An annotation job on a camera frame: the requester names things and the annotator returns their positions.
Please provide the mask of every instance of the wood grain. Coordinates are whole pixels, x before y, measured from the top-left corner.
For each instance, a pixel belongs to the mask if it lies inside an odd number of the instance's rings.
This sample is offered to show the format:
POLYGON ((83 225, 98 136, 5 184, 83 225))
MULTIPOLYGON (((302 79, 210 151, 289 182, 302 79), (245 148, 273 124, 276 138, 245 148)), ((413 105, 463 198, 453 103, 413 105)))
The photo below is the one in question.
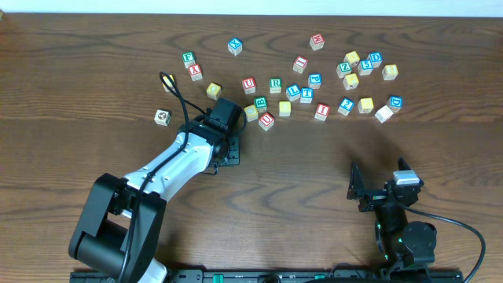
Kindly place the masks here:
MULTIPOLYGON (((211 82, 223 97, 252 103, 241 79, 254 76, 277 122, 250 123, 239 167, 198 175, 168 204, 156 255, 168 266, 330 268, 384 261, 373 214, 346 200, 349 164, 358 161, 380 188, 404 156, 425 181, 414 205, 480 230, 486 260, 473 281, 503 281, 503 22, 401 17, 202 17, 173 15, 8 14, 0 22, 0 281, 67 281, 85 268, 68 242, 94 180, 122 176, 168 147, 182 124, 176 98, 158 71, 175 75, 186 99, 211 107, 211 82), (309 37, 321 32, 322 50, 309 37), (237 57, 226 49, 244 42, 237 57), (204 79, 192 82, 181 53, 192 50, 204 79), (376 70, 345 91, 336 64, 356 50, 379 50, 400 75, 376 70), (293 72, 297 55, 309 60, 293 72), (278 117, 285 93, 268 94, 270 77, 306 86, 323 75, 312 105, 278 117), (389 95, 405 108, 383 125, 373 116, 336 114, 343 97, 389 95), (314 120, 316 103, 332 106, 314 120), (158 108, 173 112, 157 126, 158 108)), ((192 109, 191 116, 196 115, 192 109)), ((422 219, 409 215, 409 220, 422 219)), ((479 242, 457 226, 438 229, 435 267, 468 274, 479 242)))

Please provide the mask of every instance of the letter on block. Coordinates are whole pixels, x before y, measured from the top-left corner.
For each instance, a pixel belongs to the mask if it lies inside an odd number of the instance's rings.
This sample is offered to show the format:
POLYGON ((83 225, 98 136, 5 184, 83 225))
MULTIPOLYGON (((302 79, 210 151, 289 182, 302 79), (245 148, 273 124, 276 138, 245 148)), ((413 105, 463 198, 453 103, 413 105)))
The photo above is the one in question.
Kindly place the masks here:
POLYGON ((262 129, 269 130, 274 125, 274 117, 269 113, 264 114, 260 117, 259 125, 262 129))
POLYGON ((314 114, 314 118, 320 119, 321 121, 325 121, 330 113, 330 106, 319 104, 316 108, 316 114, 314 114))
POLYGON ((300 88, 296 84, 286 88, 286 98, 290 101, 295 101, 300 98, 300 88))
POLYGON ((247 78, 243 79, 243 90, 244 94, 253 94, 255 92, 255 79, 247 78))
POLYGON ((267 111, 267 99, 265 97, 256 97, 254 99, 255 107, 259 113, 264 113, 267 111))
POLYGON ((356 74, 349 74, 344 77, 343 80, 343 85, 346 90, 352 90, 358 86, 360 81, 358 80, 358 77, 356 74))
POLYGON ((379 52, 372 52, 367 57, 367 60, 370 60, 370 62, 372 62, 372 67, 374 68, 379 67, 380 64, 383 62, 383 58, 381 57, 379 52))
POLYGON ((395 79, 398 75, 398 69, 396 65, 386 65, 383 69, 383 79, 384 80, 392 80, 395 79))
POLYGON ((311 40, 309 41, 309 45, 311 45, 311 48, 313 50, 319 50, 323 48, 323 45, 325 44, 325 39, 321 34, 313 35, 311 36, 311 40))
POLYGON ((384 123, 393 116, 393 112, 386 105, 377 110, 375 117, 379 122, 384 123))
POLYGON ((304 87, 300 94, 300 103, 311 103, 313 101, 313 89, 304 87))
POLYGON ((352 51, 346 54, 346 56, 344 57, 344 62, 349 63, 349 65, 353 68, 356 67, 360 62, 360 57, 356 53, 356 51, 352 51))
POLYGON ((361 60, 360 64, 358 65, 358 74, 359 75, 370 75, 372 72, 373 67, 372 63, 370 60, 361 60))
POLYGON ((339 76, 339 79, 342 79, 349 74, 351 74, 351 65, 349 65, 349 63, 344 62, 337 65, 337 75, 339 76))
POLYGON ((372 98, 362 98, 358 103, 358 111, 361 114, 371 113, 372 109, 374 109, 372 98))
POLYGON ((210 83, 210 86, 206 90, 206 94, 209 98, 217 100, 222 94, 222 88, 216 83, 210 83))
POLYGON ((169 111, 157 110, 156 116, 154 117, 154 121, 156 121, 157 124, 167 126, 170 123, 170 120, 171 114, 169 111))
POLYGON ((296 61, 293 63, 293 70, 302 74, 307 67, 307 59, 301 56, 298 56, 296 61))
POLYGON ((347 114, 349 114, 349 112, 351 112, 351 109, 353 109, 353 106, 354 106, 353 101, 351 101, 348 98, 344 98, 343 101, 340 103, 339 109, 337 110, 337 112, 339 112, 340 114, 342 114, 344 116, 347 116, 347 114))
POLYGON ((292 103, 290 101, 280 101, 280 117, 290 116, 292 103))
POLYGON ((402 109, 402 98, 397 96, 390 96, 390 99, 387 100, 387 106, 393 113, 396 113, 402 109))
POLYGON ((270 80, 269 85, 269 93, 270 94, 280 94, 281 93, 281 79, 273 78, 270 80))
MULTIPOLYGON (((176 82, 174 81, 174 77, 173 77, 173 75, 170 75, 170 78, 171 78, 171 80, 173 80, 173 83, 176 83, 176 82)), ((173 89, 173 85, 171 84, 170 80, 169 80, 169 79, 167 79, 167 77, 166 77, 165 75, 163 76, 163 79, 164 79, 164 82, 166 82, 167 86, 169 86, 171 89, 173 89)), ((166 92, 168 92, 168 91, 169 91, 169 90, 166 88, 166 86, 164 86, 164 84, 163 84, 163 88, 164 88, 164 90, 165 90, 166 92)))
POLYGON ((239 54, 239 52, 242 51, 243 43, 241 42, 241 40, 239 40, 237 38, 233 38, 229 41, 229 44, 227 45, 227 49, 229 49, 229 51, 232 54, 234 54, 234 56, 236 56, 239 54))
POLYGON ((312 89, 319 89, 321 86, 321 74, 310 74, 307 84, 312 89))
POLYGON ((199 64, 195 64, 189 67, 190 78, 192 81, 197 81, 203 78, 203 72, 201 71, 201 67, 199 64))
POLYGON ((188 68, 194 64, 196 64, 196 57, 194 56, 194 52, 189 51, 182 54, 183 64, 185 68, 188 68))
POLYGON ((245 107, 244 114, 246 114, 246 120, 248 122, 251 122, 251 121, 259 118, 259 112, 257 111, 257 108, 255 107, 255 105, 250 105, 248 107, 245 107))

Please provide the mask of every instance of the wooden table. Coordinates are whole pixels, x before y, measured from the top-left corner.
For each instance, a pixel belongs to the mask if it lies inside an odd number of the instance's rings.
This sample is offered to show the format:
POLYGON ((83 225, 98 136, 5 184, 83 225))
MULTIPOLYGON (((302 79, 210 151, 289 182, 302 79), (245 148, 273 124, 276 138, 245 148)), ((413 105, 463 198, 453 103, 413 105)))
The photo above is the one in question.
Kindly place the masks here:
MULTIPOLYGON (((86 266, 68 242, 90 187, 101 174, 123 176, 148 163, 182 124, 178 100, 158 72, 174 73, 186 99, 214 105, 205 90, 241 106, 266 95, 273 128, 249 123, 239 167, 197 175, 168 204, 156 258, 168 266, 323 268, 384 261, 374 241, 374 214, 346 200, 357 161, 379 189, 404 156, 426 183, 415 208, 480 230, 486 260, 477 282, 503 281, 503 22, 496 19, 401 17, 210 17, 172 15, 7 14, 0 22, 0 281, 68 281, 86 266), (312 51, 321 32, 325 47, 312 51), (233 56, 232 37, 244 42, 233 56), (181 54, 192 50, 204 79, 192 82, 181 54), (379 50, 399 75, 380 67, 345 91, 336 64, 356 50, 379 50), (309 60, 300 75, 298 55, 309 60), (269 78, 306 86, 323 75, 314 102, 278 117, 282 94, 269 78), (241 80, 253 76, 256 95, 241 80), (385 124, 373 115, 337 113, 343 97, 390 95, 404 109, 385 124), (323 123, 319 102, 332 106, 323 123), (173 112, 168 127, 158 108, 173 112)), ((189 110, 191 116, 197 114, 189 110)), ((409 220, 428 219, 409 215, 409 220)), ((467 275, 479 241, 467 230, 431 221, 438 230, 435 267, 467 275)))

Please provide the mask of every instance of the toy block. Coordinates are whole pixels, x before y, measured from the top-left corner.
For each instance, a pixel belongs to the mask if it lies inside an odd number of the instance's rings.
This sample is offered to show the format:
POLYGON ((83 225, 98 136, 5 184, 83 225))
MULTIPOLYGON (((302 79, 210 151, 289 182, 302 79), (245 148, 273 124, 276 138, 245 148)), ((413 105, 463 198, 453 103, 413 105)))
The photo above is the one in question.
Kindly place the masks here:
POLYGON ((307 85, 312 89, 319 89, 321 86, 321 74, 310 74, 307 85))
POLYGON ((302 74, 307 67, 307 59, 298 56, 296 61, 293 63, 293 71, 302 74))
POLYGON ((330 113, 330 106, 319 104, 316 108, 316 114, 314 114, 314 118, 320 119, 321 121, 325 121, 330 113))
POLYGON ((375 117, 379 122, 384 123, 393 116, 393 112, 386 105, 383 108, 377 110, 375 117))
POLYGON ((383 79, 384 80, 392 80, 395 79, 398 75, 398 69, 396 65, 386 65, 383 68, 383 79))
POLYGON ((194 52, 189 51, 182 54, 183 64, 185 68, 188 68, 194 64, 196 64, 196 57, 194 56, 194 52))
POLYGON ((255 107, 255 105, 250 105, 248 107, 245 107, 244 114, 246 114, 246 120, 248 122, 251 122, 251 121, 259 118, 259 111, 257 111, 257 108, 255 107))
POLYGON ((349 112, 351 112, 351 109, 353 109, 353 106, 354 106, 353 101, 351 101, 348 98, 344 98, 343 101, 340 103, 339 109, 337 110, 337 112, 339 112, 340 114, 342 114, 344 116, 347 116, 347 114, 349 114, 349 112))
POLYGON ((304 87, 301 89, 300 103, 311 103, 313 101, 313 89, 304 87))
POLYGON ((374 109, 374 103, 372 102, 372 98, 362 98, 358 103, 358 111, 361 114, 371 113, 372 109, 374 109))
POLYGON ((281 79, 274 78, 270 80, 269 84, 269 93, 270 94, 280 94, 281 93, 281 79))
POLYGON ((344 62, 349 63, 349 65, 353 68, 356 67, 360 62, 360 57, 356 53, 356 51, 351 51, 344 57, 344 62))
POLYGON ((358 74, 359 75, 370 75, 373 67, 370 60, 361 60, 360 64, 358 64, 358 74))
POLYGON ((356 76, 356 74, 346 75, 343 80, 343 85, 346 90, 355 89, 359 83, 360 83, 360 81, 358 80, 358 77, 356 76))
POLYGON ((286 88, 286 97, 290 101, 295 101, 300 98, 300 88, 296 84, 286 88))
POLYGON ((203 72, 201 71, 201 66, 195 64, 189 67, 190 78, 192 81, 197 81, 203 78, 203 72))
POLYGON ((255 79, 247 78, 243 79, 243 90, 244 94, 253 94, 256 89, 255 79))
MULTIPOLYGON (((174 81, 174 76, 173 75, 170 75, 170 78, 171 78, 171 80, 173 80, 173 83, 176 83, 174 81)), ((165 75, 163 76, 163 79, 164 79, 164 82, 167 84, 167 86, 169 86, 171 89, 173 89, 173 85, 171 84, 170 80, 167 79, 167 77, 165 75)), ((169 92, 168 88, 166 86, 164 86, 164 84, 163 84, 163 88, 164 88, 164 90, 166 92, 169 92)))
POLYGON ((267 99, 265 97, 255 97, 253 101, 259 113, 267 111, 267 99))
POLYGON ((391 111, 393 111, 393 113, 396 113, 398 111, 400 111, 400 109, 402 109, 402 103, 403 103, 403 100, 401 97, 397 97, 397 96, 390 96, 390 99, 387 100, 387 106, 389 109, 391 109, 391 111))
POLYGON ((259 125, 262 129, 269 130, 274 125, 274 117, 269 113, 264 114, 260 117, 259 125))
POLYGON ((383 62, 383 58, 381 57, 379 52, 372 52, 368 55, 367 60, 370 60, 372 63, 372 67, 377 68, 383 62))
POLYGON ((339 76, 339 79, 342 79, 349 74, 351 74, 351 65, 349 65, 349 63, 344 62, 337 65, 337 75, 339 76))
POLYGON ((280 101, 280 117, 290 116, 292 103, 290 101, 280 101))
POLYGON ((206 94, 209 98, 217 100, 222 94, 222 87, 216 83, 210 83, 210 86, 206 90, 206 94))
POLYGON ((309 41, 309 45, 311 45, 311 48, 314 51, 323 48, 324 44, 325 39, 323 38, 323 36, 321 36, 321 34, 311 36, 311 40, 309 41))
POLYGON ((238 55, 239 52, 243 50, 243 43, 241 40, 237 38, 233 38, 229 41, 229 44, 227 45, 227 49, 234 54, 234 56, 238 55))
POLYGON ((171 113, 169 111, 157 110, 154 121, 157 124, 167 126, 171 120, 171 113))

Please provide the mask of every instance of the white wall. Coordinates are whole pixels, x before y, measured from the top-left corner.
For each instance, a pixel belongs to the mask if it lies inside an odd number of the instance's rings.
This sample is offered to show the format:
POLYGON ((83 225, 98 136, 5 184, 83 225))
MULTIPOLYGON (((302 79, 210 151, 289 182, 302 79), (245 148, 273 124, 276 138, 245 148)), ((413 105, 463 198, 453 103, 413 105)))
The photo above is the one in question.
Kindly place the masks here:
POLYGON ((0 0, 0 9, 6 13, 503 17, 503 0, 0 0))

